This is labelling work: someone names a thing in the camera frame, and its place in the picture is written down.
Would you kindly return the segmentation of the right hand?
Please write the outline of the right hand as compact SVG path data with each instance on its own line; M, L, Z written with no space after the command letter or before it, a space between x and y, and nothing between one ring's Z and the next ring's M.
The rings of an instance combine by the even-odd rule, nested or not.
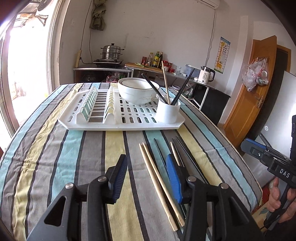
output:
M273 182L273 188L270 191L269 200L267 202L267 209L270 212L274 212L280 208L280 190L278 188L279 178L276 177ZM295 189L290 188L287 193L287 200L290 201L290 205L285 211L285 213L280 217L279 223L288 221L293 218L296 211L296 204L295 204Z

